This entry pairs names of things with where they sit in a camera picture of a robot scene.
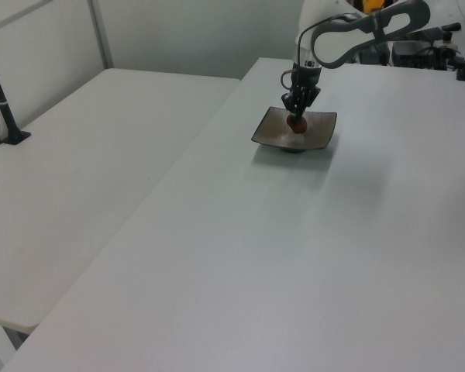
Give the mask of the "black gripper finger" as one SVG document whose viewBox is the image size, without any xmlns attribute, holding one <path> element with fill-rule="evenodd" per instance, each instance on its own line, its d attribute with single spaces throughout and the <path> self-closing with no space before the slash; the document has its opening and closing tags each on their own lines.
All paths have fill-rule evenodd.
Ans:
<svg viewBox="0 0 465 372">
<path fill-rule="evenodd" d="M 301 90 L 297 98 L 297 117 L 302 117 L 308 107 L 316 100 L 320 89 Z"/>
<path fill-rule="evenodd" d="M 284 107 L 292 114 L 298 115 L 298 99 L 293 95 L 292 92 L 285 93 L 281 96 L 281 101 Z"/>
</svg>

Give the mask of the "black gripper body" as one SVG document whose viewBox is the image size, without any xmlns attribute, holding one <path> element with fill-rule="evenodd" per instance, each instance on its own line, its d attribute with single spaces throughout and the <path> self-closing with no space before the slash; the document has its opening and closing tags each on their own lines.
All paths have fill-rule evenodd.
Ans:
<svg viewBox="0 0 465 372">
<path fill-rule="evenodd" d="M 291 96 L 296 102 L 313 102 L 319 95 L 317 86 L 321 74 L 320 67 L 293 66 L 288 72 L 291 75 Z"/>
</svg>

